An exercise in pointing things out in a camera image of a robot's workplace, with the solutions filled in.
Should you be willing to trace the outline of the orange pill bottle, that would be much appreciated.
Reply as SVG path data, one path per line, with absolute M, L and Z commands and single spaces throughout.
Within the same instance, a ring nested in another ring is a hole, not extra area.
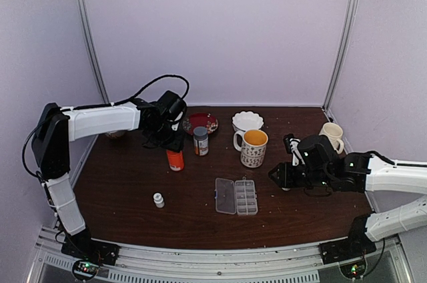
M 184 169 L 183 152 L 166 151 L 169 168 L 174 172 L 180 172 Z

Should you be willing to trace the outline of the clear plastic pill organizer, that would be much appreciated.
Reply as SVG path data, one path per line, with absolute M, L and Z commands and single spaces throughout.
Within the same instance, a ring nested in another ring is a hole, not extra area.
M 215 180 L 216 212 L 228 215 L 255 216 L 258 213 L 258 197 L 253 180 Z

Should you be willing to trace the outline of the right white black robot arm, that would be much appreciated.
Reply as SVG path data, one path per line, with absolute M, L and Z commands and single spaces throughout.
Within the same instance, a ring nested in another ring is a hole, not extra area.
M 413 202 L 356 218 L 342 251 L 356 257 L 368 245 L 388 236 L 426 225 L 426 163 L 392 160 L 377 151 L 351 152 L 340 157 L 324 135 L 296 139 L 285 135 L 290 162 L 279 163 L 269 178 L 281 189 L 326 188 L 331 192 L 399 192 L 417 194 Z

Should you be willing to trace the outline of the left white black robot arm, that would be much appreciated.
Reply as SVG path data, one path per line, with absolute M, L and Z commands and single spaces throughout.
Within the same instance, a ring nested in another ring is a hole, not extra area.
M 41 182 L 51 208 L 57 213 L 70 248 L 82 259 L 96 252 L 95 242 L 81 215 L 69 180 L 69 144 L 75 140 L 117 131 L 140 131 L 146 145 L 180 152 L 184 133 L 179 125 L 187 104 L 184 98 L 166 91 L 157 101 L 137 97 L 79 107 L 48 103 L 36 128 L 29 134 L 37 167 L 34 176 Z

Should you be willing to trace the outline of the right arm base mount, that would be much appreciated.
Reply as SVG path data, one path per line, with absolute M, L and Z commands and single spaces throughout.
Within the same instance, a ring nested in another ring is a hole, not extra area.
M 361 258 L 365 254 L 376 251 L 376 244 L 370 240 L 349 239 L 329 241 L 319 245 L 323 264 L 342 262 L 353 258 Z

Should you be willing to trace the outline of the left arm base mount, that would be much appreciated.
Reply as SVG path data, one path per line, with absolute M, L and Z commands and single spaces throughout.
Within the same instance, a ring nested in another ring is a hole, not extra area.
M 117 244 L 91 241 L 88 246 L 75 247 L 66 241 L 61 248 L 61 253 L 74 258 L 88 260 L 98 265 L 114 266 L 119 255 Z

